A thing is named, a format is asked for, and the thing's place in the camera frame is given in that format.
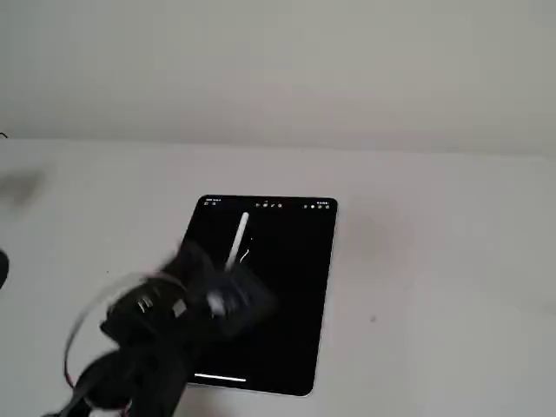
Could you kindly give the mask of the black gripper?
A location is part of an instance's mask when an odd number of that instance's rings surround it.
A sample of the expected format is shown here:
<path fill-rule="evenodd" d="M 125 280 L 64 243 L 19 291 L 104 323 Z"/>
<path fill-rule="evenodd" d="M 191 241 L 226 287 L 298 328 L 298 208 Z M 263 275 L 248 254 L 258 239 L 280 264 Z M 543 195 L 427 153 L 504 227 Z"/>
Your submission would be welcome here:
<path fill-rule="evenodd" d="M 161 267 L 161 278 L 186 291 L 190 301 L 205 301 L 213 262 L 195 242 L 184 240 L 174 255 Z"/>

